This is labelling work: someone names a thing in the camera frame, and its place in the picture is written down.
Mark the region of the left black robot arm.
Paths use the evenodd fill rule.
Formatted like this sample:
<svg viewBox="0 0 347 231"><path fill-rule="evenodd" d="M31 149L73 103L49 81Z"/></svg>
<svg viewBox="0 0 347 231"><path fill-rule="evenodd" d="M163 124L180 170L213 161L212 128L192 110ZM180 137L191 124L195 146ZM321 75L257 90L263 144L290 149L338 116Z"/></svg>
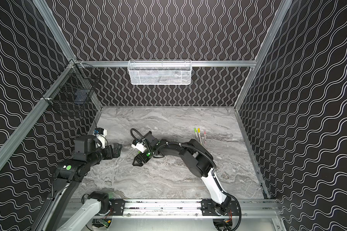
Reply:
<svg viewBox="0 0 347 231"><path fill-rule="evenodd" d="M33 231L55 231L74 192L91 167L103 160L119 158L123 145L102 143L96 136L84 135L74 140L70 159L58 164L51 177L51 190L35 219Z"/></svg>

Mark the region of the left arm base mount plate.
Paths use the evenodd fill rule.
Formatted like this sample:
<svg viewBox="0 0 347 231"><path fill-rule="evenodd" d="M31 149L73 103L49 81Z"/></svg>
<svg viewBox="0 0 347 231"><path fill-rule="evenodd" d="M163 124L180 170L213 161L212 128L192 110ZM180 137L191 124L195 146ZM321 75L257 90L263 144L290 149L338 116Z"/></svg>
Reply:
<svg viewBox="0 0 347 231"><path fill-rule="evenodd" d="M96 216L122 216L125 208L126 201L123 199L110 199L98 201L101 205L100 210L96 213Z"/></svg>

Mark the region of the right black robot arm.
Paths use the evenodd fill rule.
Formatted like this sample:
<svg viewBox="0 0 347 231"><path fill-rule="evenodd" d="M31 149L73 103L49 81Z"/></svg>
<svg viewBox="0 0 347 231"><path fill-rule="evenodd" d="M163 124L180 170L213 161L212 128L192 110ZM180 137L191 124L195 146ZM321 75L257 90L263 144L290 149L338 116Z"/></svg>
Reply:
<svg viewBox="0 0 347 231"><path fill-rule="evenodd" d="M179 157L189 171L207 187L212 201L208 210L217 215L224 215L229 211L231 196L225 192L217 178L214 158L197 140L191 139L183 143L158 140L151 131L141 138L133 136L133 139L131 147L139 151L133 160L133 166L142 167L153 158Z"/></svg>

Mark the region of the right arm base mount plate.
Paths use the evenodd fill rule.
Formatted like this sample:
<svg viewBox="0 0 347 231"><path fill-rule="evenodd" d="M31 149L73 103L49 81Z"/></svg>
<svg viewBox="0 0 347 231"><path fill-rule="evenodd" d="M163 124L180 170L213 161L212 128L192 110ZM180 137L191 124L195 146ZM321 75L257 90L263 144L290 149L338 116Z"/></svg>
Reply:
<svg viewBox="0 0 347 231"><path fill-rule="evenodd" d="M216 203L212 199L203 199L200 209L203 216L228 216L230 212L232 215L238 216L241 212L238 203L230 197L227 197L222 204Z"/></svg>

